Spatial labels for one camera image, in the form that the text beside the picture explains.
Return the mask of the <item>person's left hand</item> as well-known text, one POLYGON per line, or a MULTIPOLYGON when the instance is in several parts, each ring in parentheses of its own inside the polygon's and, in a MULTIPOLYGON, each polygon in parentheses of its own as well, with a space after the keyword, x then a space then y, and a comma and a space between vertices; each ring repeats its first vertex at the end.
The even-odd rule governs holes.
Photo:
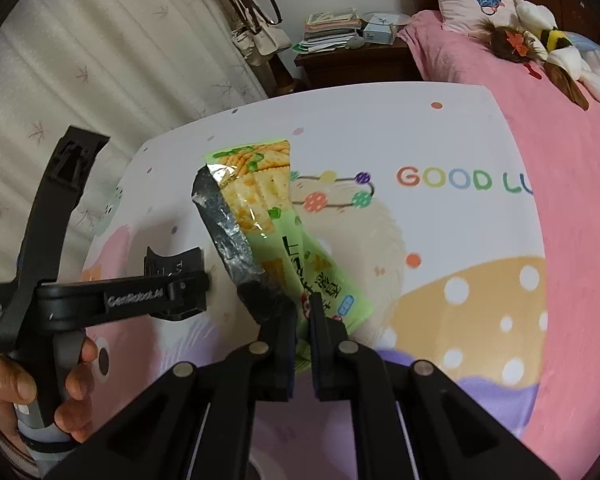
MULTIPOLYGON (((78 442, 84 442, 93 432, 91 394, 95 383, 91 362, 96 358, 96 344, 86 338, 81 362, 66 378, 69 399, 55 413, 57 427, 78 442)), ((34 379, 17 363, 0 356, 0 433, 21 452, 26 448, 18 434, 14 405, 29 405, 35 399, 34 379)))

